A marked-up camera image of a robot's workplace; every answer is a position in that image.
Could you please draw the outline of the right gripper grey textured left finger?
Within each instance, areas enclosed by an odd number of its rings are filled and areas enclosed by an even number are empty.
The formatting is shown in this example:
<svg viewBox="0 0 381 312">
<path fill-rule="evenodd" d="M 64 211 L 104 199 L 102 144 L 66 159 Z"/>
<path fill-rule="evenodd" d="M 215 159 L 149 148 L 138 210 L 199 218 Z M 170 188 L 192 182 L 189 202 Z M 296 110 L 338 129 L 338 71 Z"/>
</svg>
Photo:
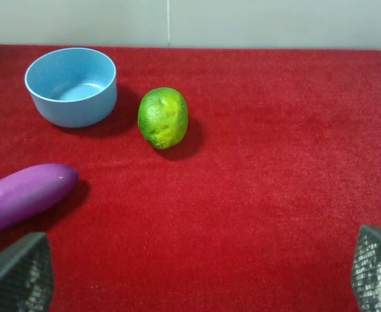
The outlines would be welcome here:
<svg viewBox="0 0 381 312">
<path fill-rule="evenodd" d="M 0 311 L 49 311 L 51 250 L 44 232 L 29 233 L 0 252 Z"/>
</svg>

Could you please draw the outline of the right gripper grey textured right finger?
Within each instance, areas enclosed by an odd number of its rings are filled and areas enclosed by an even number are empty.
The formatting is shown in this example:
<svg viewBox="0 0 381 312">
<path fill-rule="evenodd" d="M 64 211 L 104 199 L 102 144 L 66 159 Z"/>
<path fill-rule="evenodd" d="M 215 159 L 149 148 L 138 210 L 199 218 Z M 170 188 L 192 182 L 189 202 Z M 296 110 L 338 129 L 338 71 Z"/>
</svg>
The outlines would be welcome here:
<svg viewBox="0 0 381 312">
<path fill-rule="evenodd" d="M 381 227 L 360 228 L 352 263 L 352 289 L 360 311 L 381 311 Z"/>
</svg>

